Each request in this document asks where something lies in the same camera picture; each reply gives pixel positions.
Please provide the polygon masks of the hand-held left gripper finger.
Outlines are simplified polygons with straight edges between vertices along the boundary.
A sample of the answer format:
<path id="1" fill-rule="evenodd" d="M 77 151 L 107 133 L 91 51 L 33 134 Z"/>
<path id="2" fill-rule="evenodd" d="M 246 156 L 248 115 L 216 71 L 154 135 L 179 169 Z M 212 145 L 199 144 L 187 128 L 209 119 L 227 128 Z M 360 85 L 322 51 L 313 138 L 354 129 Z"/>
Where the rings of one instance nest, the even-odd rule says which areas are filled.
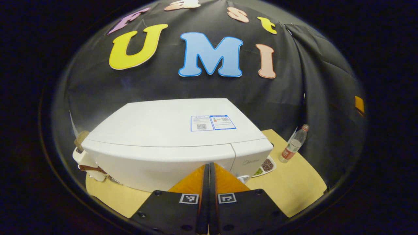
<path id="1" fill-rule="evenodd" d="M 248 189 L 215 163 L 209 165 L 209 234 L 275 234 L 289 218 L 263 189 Z"/>
<path id="2" fill-rule="evenodd" d="M 204 235 L 209 232 L 209 164 L 168 191 L 155 190 L 131 216 L 156 235 Z"/>

